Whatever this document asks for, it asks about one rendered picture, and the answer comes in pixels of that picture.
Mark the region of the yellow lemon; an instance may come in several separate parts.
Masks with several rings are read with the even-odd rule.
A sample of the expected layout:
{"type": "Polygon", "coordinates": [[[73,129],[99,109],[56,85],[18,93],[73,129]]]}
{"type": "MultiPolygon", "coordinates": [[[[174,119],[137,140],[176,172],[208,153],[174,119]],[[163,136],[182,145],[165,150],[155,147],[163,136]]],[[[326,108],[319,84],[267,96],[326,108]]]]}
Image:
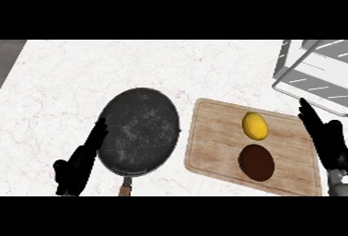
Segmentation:
{"type": "Polygon", "coordinates": [[[264,117],[257,112],[248,112],[242,119],[242,128],[252,140],[267,138],[270,129],[264,117]]]}

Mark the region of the wooden cutting board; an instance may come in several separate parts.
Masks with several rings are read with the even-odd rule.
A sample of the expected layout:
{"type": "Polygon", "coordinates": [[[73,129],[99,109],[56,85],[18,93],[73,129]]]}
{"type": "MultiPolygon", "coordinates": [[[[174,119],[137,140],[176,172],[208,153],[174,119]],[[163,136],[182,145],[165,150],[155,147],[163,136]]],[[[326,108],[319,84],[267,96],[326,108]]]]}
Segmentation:
{"type": "Polygon", "coordinates": [[[322,179],[317,152],[298,117],[223,101],[198,99],[194,109],[185,167],[196,174],[248,186],[276,195],[320,195],[322,179]],[[252,180],[239,168],[245,146],[255,143],[242,129],[247,113],[266,119],[270,133],[257,144],[275,160],[269,180],[252,180]]]}

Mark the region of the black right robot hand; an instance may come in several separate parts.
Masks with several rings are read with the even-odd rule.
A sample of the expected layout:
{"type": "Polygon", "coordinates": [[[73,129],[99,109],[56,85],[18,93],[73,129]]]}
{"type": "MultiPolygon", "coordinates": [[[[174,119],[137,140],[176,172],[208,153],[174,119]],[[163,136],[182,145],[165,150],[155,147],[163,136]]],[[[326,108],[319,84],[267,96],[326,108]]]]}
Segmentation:
{"type": "Polygon", "coordinates": [[[342,123],[339,120],[325,123],[306,99],[300,99],[300,104],[298,117],[313,139],[322,165],[329,171],[348,171],[348,146],[345,145],[342,123]]]}

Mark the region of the dark frying pan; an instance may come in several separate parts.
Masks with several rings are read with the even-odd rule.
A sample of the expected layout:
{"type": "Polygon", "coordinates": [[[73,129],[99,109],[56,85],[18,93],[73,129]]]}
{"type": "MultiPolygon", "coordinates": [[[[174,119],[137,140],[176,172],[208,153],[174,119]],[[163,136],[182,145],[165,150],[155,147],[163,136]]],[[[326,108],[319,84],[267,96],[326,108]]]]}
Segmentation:
{"type": "Polygon", "coordinates": [[[155,171],[170,158],[180,137],[180,115],[168,96],[154,88],[133,88],[108,103],[101,117],[108,135],[98,156],[124,178],[120,196],[132,195],[132,179],[155,171]]]}

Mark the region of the dark brown oval fruit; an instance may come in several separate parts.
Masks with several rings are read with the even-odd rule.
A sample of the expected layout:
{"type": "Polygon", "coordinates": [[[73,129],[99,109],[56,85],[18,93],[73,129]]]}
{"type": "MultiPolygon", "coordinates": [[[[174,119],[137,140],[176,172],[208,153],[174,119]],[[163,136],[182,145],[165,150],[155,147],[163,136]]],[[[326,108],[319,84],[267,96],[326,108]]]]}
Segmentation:
{"type": "Polygon", "coordinates": [[[263,146],[257,144],[245,146],[239,154],[238,163],[241,170],[252,180],[264,182],[272,177],[275,161],[270,152],[263,146]]]}

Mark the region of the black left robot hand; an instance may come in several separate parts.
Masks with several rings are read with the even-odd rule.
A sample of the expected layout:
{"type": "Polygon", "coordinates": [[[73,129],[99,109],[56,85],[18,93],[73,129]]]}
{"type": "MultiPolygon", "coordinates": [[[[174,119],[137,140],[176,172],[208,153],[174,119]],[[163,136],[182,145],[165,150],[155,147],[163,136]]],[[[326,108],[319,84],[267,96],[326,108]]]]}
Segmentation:
{"type": "Polygon", "coordinates": [[[96,152],[101,149],[108,133],[107,119],[101,118],[86,142],[76,149],[70,160],[59,159],[55,161],[55,181],[58,183],[56,195],[80,196],[90,179],[96,152]]]}

